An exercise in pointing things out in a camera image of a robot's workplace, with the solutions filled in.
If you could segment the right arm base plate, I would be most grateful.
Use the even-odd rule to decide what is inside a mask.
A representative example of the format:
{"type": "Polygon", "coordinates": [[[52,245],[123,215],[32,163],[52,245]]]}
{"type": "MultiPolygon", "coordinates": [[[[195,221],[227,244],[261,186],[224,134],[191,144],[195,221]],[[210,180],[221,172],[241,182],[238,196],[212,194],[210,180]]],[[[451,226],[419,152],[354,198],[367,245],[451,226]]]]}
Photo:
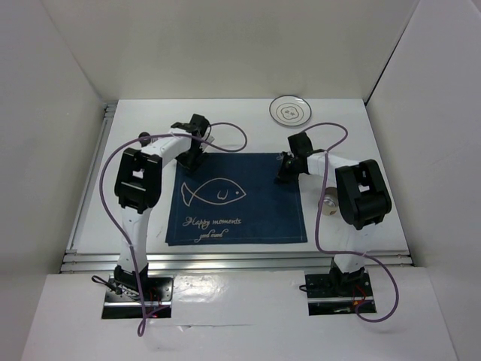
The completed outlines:
{"type": "Polygon", "coordinates": [[[305,283],[298,287],[307,296],[310,316],[377,312],[369,274],[365,272],[359,281],[336,288],[328,274],[305,275],[305,283]]]}

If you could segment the white round plate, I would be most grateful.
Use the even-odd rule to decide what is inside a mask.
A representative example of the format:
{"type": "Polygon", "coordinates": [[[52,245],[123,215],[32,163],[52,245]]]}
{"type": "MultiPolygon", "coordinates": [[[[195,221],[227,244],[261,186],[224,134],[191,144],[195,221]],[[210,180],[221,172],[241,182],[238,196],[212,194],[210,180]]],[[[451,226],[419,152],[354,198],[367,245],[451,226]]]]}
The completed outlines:
{"type": "Polygon", "coordinates": [[[310,104],[298,96],[279,96],[269,105],[271,118],[281,126],[299,127],[312,117],[310,104]]]}

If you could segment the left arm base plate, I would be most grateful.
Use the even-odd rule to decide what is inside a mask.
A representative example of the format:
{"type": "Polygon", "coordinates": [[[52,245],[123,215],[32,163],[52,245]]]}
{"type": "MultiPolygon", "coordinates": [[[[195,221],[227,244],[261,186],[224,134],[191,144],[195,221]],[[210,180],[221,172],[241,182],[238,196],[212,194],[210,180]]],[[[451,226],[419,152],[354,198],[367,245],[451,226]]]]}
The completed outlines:
{"type": "MultiPolygon", "coordinates": [[[[117,284],[113,276],[108,278],[108,283],[101,318],[103,320],[140,320],[142,310],[138,292],[117,284]]],[[[174,291],[173,277],[150,278],[143,291],[146,314],[149,318],[171,317],[174,291]]]]}

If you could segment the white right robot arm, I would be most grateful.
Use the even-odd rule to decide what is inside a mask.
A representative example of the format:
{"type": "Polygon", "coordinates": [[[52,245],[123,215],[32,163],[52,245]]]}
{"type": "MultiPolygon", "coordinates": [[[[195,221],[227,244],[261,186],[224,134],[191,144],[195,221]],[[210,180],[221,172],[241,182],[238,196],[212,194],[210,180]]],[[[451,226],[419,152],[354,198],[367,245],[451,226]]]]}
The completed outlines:
{"type": "Polygon", "coordinates": [[[332,256],[328,280],[323,287],[339,296],[362,285],[365,256],[374,227],[383,222],[392,210],[392,200],[377,161],[353,161],[315,150],[306,132],[288,137],[289,152],[282,153],[282,162],[275,181],[289,184],[300,174],[322,178],[321,196],[315,221],[316,248],[332,256]],[[321,246],[321,216],[327,214],[331,201],[328,188],[335,190],[332,210],[338,212],[349,233],[333,250],[321,246]]]}

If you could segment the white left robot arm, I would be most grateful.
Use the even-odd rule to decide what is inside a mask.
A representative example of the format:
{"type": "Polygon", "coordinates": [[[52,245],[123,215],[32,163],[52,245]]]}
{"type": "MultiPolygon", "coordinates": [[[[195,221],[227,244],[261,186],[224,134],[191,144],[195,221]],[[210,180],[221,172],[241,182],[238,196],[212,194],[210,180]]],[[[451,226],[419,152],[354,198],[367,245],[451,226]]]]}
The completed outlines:
{"type": "Polygon", "coordinates": [[[140,134],[139,149],[123,151],[114,186],[122,214],[122,248],[114,280],[132,300],[148,294],[147,230],[152,209],[160,199],[163,168],[175,160],[189,171],[196,170],[203,160],[201,141],[207,136],[210,123],[194,114],[188,123],[174,123],[168,137],[149,138],[140,134]]]}

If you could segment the navy fish placemat cloth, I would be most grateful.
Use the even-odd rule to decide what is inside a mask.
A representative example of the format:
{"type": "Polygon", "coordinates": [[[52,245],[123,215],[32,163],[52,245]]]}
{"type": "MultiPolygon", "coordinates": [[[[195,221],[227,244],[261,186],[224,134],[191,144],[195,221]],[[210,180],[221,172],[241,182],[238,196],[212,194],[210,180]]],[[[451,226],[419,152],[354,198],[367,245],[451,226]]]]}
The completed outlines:
{"type": "Polygon", "coordinates": [[[194,172],[177,166],[170,246],[307,242],[299,183],[275,177],[279,153],[209,153],[194,172]]]}

